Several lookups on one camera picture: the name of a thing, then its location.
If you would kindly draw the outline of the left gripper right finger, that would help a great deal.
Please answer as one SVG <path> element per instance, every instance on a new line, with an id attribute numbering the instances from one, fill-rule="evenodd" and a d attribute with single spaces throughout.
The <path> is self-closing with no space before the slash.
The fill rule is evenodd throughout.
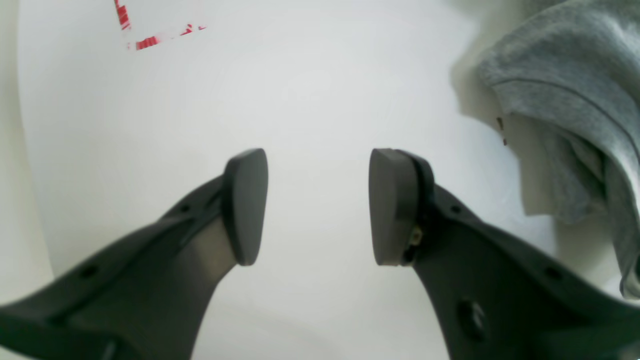
<path id="1" fill-rule="evenodd" d="M 375 261 L 411 267 L 452 360 L 637 360 L 638 306 L 478 218 L 422 157 L 370 154 Z"/>

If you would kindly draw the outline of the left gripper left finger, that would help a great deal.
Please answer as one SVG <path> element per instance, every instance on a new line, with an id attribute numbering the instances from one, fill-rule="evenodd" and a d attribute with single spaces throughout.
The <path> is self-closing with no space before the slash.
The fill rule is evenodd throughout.
<path id="1" fill-rule="evenodd" d="M 217 285 L 258 259 L 268 193 L 261 148 L 157 221 L 3 305 L 1 346 L 39 360 L 189 360 Z"/>

